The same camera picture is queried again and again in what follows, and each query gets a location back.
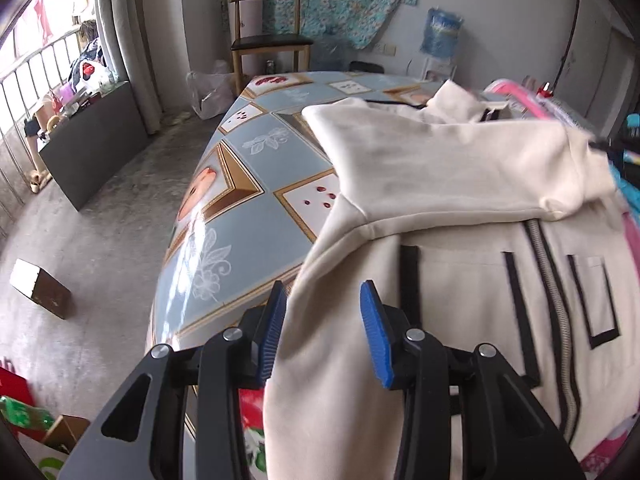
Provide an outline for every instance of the blue bottle cap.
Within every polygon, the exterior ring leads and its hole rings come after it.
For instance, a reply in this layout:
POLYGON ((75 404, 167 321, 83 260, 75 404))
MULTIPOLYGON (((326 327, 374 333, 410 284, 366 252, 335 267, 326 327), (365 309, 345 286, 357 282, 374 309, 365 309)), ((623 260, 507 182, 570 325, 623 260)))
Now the blue bottle cap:
POLYGON ((640 114, 629 114, 628 116, 626 116, 626 127, 627 128, 640 127, 640 114))

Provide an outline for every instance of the jacket pocket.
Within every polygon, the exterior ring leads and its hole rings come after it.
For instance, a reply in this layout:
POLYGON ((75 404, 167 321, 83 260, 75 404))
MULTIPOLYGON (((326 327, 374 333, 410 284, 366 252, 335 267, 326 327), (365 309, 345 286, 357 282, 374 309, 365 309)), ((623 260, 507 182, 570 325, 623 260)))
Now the jacket pocket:
POLYGON ((514 253, 420 248, 422 325, 443 344, 494 344, 530 388, 540 385, 514 253))
POLYGON ((604 259, 599 256, 569 254, 567 259, 593 350, 620 336, 609 276, 604 259))

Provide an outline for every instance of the zipper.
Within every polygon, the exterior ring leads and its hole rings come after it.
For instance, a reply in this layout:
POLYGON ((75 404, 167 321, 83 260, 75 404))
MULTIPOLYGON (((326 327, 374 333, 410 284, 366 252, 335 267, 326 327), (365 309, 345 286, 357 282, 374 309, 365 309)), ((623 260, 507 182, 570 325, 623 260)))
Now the zipper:
POLYGON ((565 306, 564 293, 561 291, 561 284, 558 277, 554 273, 554 267, 550 255, 545 248, 542 229, 536 220, 527 220, 525 222, 526 231, 529 235, 531 246, 538 261, 538 269, 540 276, 544 282, 548 300, 550 314, 555 314, 558 323, 558 336, 555 336, 554 346, 559 346, 559 352, 556 354, 558 389, 561 393, 561 399, 564 400, 565 410, 562 409, 563 419, 561 421, 561 431, 564 439, 570 442, 574 436, 575 428, 578 422, 580 411, 580 399, 577 388, 574 391, 575 379, 572 377, 574 368, 574 352, 572 346, 571 322, 565 306))

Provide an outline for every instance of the wall switch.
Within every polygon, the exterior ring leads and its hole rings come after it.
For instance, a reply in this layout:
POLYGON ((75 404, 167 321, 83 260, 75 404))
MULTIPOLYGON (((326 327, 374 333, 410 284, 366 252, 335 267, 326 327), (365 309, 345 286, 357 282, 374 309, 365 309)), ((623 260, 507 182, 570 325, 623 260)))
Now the wall switch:
POLYGON ((382 56, 395 56, 396 46, 391 43, 382 43, 381 41, 375 43, 371 49, 374 54, 382 54, 382 56))

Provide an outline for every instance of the chair leg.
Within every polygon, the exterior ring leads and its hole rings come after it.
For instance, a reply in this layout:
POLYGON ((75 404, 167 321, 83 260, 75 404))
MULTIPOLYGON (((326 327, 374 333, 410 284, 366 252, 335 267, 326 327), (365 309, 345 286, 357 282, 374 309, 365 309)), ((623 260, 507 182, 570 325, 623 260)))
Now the chair leg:
POLYGON ((308 72, 309 70, 309 58, 311 56, 311 46, 305 45, 305 63, 303 65, 302 71, 308 72))
POLYGON ((242 56, 240 52, 234 50, 232 53, 234 58, 234 76, 236 79, 236 93, 240 95, 244 87, 242 86, 242 56))

